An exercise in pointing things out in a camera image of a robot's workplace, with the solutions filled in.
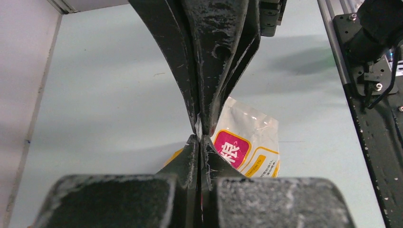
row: plastic snack bag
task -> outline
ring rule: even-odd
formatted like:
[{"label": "plastic snack bag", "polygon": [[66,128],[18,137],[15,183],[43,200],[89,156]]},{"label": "plastic snack bag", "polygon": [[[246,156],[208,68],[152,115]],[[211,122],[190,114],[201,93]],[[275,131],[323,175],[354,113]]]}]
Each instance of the plastic snack bag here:
[{"label": "plastic snack bag", "polygon": [[229,97],[211,140],[217,152],[246,177],[277,177],[277,131],[277,120]]}]

